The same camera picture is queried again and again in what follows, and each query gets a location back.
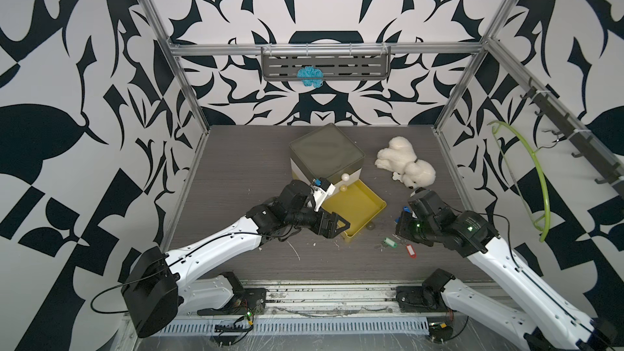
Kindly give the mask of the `yellow bottom drawer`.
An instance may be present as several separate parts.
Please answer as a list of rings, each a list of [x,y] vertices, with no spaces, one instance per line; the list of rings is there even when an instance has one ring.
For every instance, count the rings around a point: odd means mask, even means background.
[[[346,186],[346,190],[339,188],[337,193],[323,203],[322,208],[330,213],[338,214],[349,222],[349,229],[341,233],[344,241],[349,243],[386,206],[385,200],[379,197],[363,181],[357,180],[352,185]]]

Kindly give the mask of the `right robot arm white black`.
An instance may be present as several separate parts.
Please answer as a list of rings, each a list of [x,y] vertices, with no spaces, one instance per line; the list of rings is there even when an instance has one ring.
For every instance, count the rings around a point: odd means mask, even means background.
[[[488,327],[521,350],[611,350],[617,329],[568,302],[515,254],[493,223],[474,211],[456,214],[426,188],[411,194],[396,224],[398,237],[458,253],[517,303],[513,309],[475,291],[448,271],[421,286],[424,306],[445,306]]]

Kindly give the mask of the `drawer unit olive cream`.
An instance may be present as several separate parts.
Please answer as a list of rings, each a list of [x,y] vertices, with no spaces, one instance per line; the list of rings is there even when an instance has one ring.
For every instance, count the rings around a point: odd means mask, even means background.
[[[289,144],[292,178],[310,184],[325,178],[336,190],[360,179],[364,152],[334,123],[317,128]]]

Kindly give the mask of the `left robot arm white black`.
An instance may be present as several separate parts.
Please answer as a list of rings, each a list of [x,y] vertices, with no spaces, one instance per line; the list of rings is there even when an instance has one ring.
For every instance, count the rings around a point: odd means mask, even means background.
[[[348,230],[349,221],[322,207],[335,191],[324,178],[311,184],[292,180],[280,195],[209,237],[167,252],[157,246],[146,250],[121,288],[137,336],[156,334],[180,313],[231,306],[244,292],[233,274],[220,274],[205,287],[196,283],[228,260],[268,242],[285,241],[303,229],[327,239]]]

